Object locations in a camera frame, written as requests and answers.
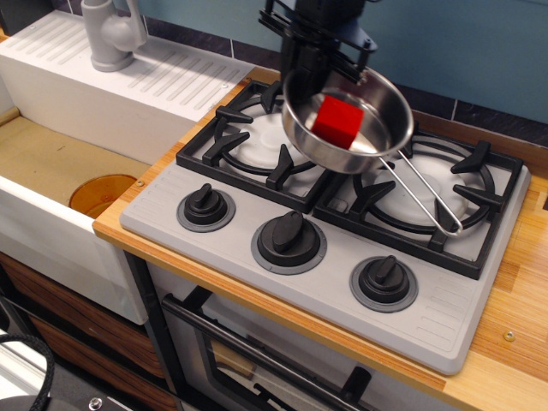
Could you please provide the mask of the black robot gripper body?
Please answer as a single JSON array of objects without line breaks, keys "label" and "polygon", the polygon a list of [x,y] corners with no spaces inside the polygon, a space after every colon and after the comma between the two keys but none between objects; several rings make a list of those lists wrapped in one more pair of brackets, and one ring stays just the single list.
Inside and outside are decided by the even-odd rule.
[{"label": "black robot gripper body", "polygon": [[357,83],[365,75],[369,56],[378,48],[361,28],[359,19],[365,0],[356,1],[267,1],[259,22],[279,35],[319,42],[339,40],[331,58],[331,72]]}]

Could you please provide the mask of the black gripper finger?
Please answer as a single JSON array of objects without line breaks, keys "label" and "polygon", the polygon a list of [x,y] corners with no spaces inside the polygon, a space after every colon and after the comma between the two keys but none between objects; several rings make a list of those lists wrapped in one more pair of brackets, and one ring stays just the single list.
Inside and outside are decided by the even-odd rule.
[{"label": "black gripper finger", "polygon": [[311,42],[299,40],[296,67],[299,74],[298,99],[318,93],[331,71],[332,55],[339,50],[339,40]]},{"label": "black gripper finger", "polygon": [[280,51],[281,58],[281,82],[285,82],[289,73],[294,69],[295,56],[298,54],[297,43],[295,38],[291,36],[283,36],[282,48]]}]

